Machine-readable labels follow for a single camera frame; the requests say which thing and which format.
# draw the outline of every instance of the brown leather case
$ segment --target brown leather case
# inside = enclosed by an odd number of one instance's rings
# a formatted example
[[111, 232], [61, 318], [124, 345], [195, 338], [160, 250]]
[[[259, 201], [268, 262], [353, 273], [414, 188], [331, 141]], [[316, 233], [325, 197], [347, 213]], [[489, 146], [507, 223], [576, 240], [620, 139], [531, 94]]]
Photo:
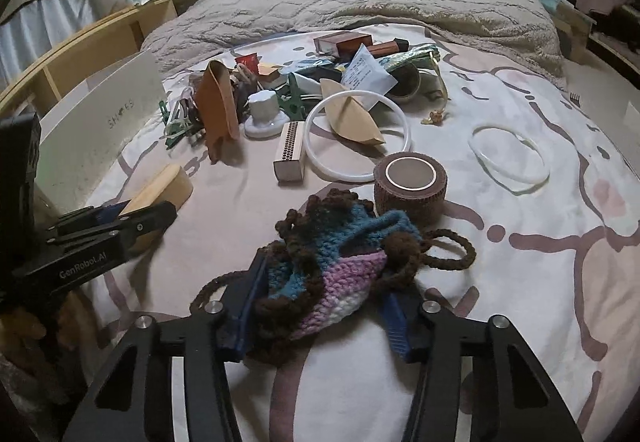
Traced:
[[231, 79], [224, 64], [218, 60], [209, 63], [194, 101], [204, 124], [209, 158], [215, 163], [220, 160], [223, 142], [240, 138]]

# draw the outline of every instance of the beige fluffy blanket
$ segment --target beige fluffy blanket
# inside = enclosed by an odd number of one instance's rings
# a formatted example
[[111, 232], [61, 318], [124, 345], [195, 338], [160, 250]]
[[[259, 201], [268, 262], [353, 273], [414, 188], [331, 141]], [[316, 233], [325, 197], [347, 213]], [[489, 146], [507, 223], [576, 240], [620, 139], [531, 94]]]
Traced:
[[204, 0], [156, 28], [143, 50], [172, 75], [281, 32], [417, 24], [447, 41], [509, 57], [565, 89], [556, 28], [539, 0]]

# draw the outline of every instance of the pink crochet yarn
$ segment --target pink crochet yarn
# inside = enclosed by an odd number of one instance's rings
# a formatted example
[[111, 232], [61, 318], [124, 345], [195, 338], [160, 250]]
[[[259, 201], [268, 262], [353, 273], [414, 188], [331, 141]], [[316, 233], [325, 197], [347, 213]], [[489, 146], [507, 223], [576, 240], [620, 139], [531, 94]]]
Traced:
[[385, 267], [383, 250], [372, 254], [342, 257], [322, 275], [324, 296], [300, 322], [291, 339], [314, 334], [353, 314], [369, 295], [371, 283]]

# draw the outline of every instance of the blue crochet yarn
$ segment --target blue crochet yarn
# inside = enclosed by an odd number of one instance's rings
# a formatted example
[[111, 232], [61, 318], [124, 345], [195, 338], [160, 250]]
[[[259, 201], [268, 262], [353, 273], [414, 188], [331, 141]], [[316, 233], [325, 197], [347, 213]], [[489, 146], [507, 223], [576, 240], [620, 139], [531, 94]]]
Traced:
[[[382, 240], [393, 232], [408, 232], [417, 241], [421, 241], [420, 233], [411, 223], [404, 211], [389, 211], [384, 215], [372, 218], [360, 203], [355, 203], [350, 216], [342, 226], [333, 229], [322, 229], [313, 238], [310, 247], [316, 252], [316, 261], [321, 272], [330, 268], [340, 258], [340, 247], [358, 240], [358, 244], [373, 249], [380, 249]], [[306, 274], [296, 270], [292, 263], [279, 263], [270, 268], [270, 297], [280, 296], [297, 299], [305, 291]]]

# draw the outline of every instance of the roll of tape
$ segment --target roll of tape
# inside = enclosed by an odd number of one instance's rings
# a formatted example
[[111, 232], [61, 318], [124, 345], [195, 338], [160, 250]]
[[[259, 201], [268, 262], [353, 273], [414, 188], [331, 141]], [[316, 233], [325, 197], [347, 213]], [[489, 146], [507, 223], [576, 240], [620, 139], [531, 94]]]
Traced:
[[442, 215], [447, 173], [433, 158], [420, 153], [395, 153], [385, 157], [373, 175], [379, 215], [399, 209], [418, 227], [430, 225]]

